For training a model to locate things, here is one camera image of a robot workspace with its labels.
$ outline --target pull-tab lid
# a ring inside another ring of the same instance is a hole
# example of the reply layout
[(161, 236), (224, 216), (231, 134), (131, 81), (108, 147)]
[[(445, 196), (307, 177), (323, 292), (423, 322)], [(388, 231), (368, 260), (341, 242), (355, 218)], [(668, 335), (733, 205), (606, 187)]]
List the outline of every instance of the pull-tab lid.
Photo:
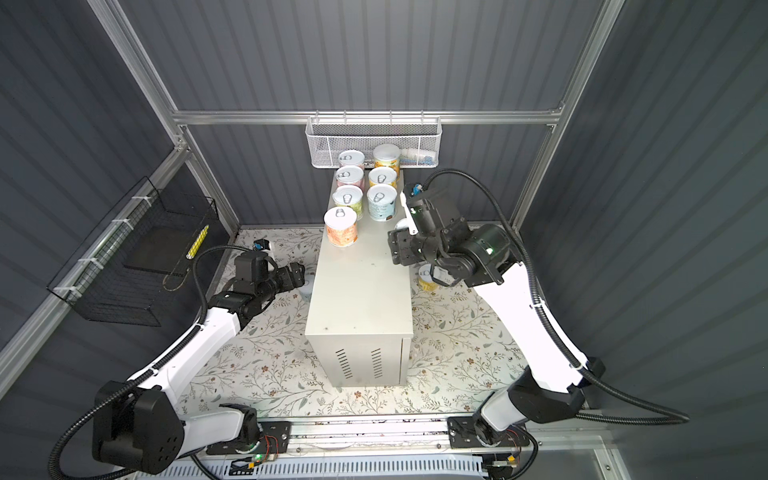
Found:
[(342, 185), (333, 192), (333, 201), (338, 204), (354, 205), (362, 200), (362, 190), (356, 185)]
[(374, 185), (368, 189), (368, 201), (374, 204), (390, 204), (397, 198), (397, 190), (392, 185)]
[(345, 165), (359, 165), (362, 166), (366, 161), (366, 156), (362, 151), (358, 150), (344, 150), (339, 154), (339, 165), (344, 167)]
[(376, 167), (368, 174), (374, 184), (391, 184), (397, 180), (397, 172), (391, 167)]
[(379, 145), (373, 149), (373, 157), (381, 161), (395, 161), (400, 157), (400, 149), (393, 144)]
[(334, 230), (346, 230), (357, 221), (357, 213), (349, 207), (334, 207), (326, 212), (323, 219)]
[(336, 178), (345, 184), (354, 184), (355, 182), (362, 180), (362, 170), (358, 167), (347, 165), (336, 171)]

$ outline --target ventilation slots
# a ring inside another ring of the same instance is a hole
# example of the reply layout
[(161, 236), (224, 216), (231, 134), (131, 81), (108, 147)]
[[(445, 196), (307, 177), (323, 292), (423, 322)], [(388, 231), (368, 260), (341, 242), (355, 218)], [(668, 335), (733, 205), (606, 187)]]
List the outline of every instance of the ventilation slots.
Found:
[(382, 350), (373, 350), (371, 360), (373, 360), (373, 378), (378, 379), (382, 375)]
[(351, 379), (352, 367), (349, 366), (349, 360), (346, 359), (346, 353), (344, 353), (344, 349), (336, 351), (336, 358), (339, 359), (339, 365), (341, 366), (341, 373), (344, 374), (344, 378)]

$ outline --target wire mesh basket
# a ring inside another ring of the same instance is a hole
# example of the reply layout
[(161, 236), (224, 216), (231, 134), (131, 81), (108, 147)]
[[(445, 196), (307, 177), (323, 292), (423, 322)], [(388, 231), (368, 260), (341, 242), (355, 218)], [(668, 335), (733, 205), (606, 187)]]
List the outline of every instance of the wire mesh basket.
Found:
[(310, 117), (306, 140), (312, 166), (339, 168), (339, 154), (358, 150), (365, 154), (366, 168), (373, 167), (373, 149), (381, 144), (400, 147), (401, 168), (434, 168), (438, 165), (442, 124), (440, 119), (414, 124), (336, 124)]
[(136, 207), (112, 220), (110, 233), (86, 257), (80, 258), (81, 246), (48, 291), (88, 320), (160, 326), (174, 315), (177, 293), (194, 288), (194, 253), (222, 227), (208, 197), (153, 188), (132, 200)]

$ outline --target floor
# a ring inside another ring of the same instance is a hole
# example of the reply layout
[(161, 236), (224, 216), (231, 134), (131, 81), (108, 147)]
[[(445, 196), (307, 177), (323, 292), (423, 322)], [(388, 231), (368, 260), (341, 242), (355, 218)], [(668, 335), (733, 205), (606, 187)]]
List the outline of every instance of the floor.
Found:
[[(270, 241), (279, 265), (298, 261), (315, 271), (322, 228), (242, 230), (236, 243), (251, 247), (260, 238)], [(233, 274), (230, 261), (220, 288)], [(412, 269), (411, 291), (415, 336), (405, 386), (332, 387), (304, 338), (310, 305), (288, 292), (211, 358), (182, 395), (180, 412), (225, 402), (253, 406), (262, 418), (469, 412), (525, 368), (520, 349), (473, 290), (462, 284), (426, 292)]]

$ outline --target white wire basket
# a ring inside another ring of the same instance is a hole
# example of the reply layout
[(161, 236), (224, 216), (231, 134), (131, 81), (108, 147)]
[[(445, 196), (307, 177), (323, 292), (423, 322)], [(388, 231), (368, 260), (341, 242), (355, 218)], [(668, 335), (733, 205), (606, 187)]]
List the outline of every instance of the white wire basket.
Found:
[(339, 124), (313, 117), (306, 122), (306, 140), (315, 168), (339, 168), (339, 154), (345, 150), (363, 152), (366, 168), (371, 168), (373, 149), (381, 144), (400, 147), (401, 168), (434, 168), (440, 137), (439, 118), (413, 124)]

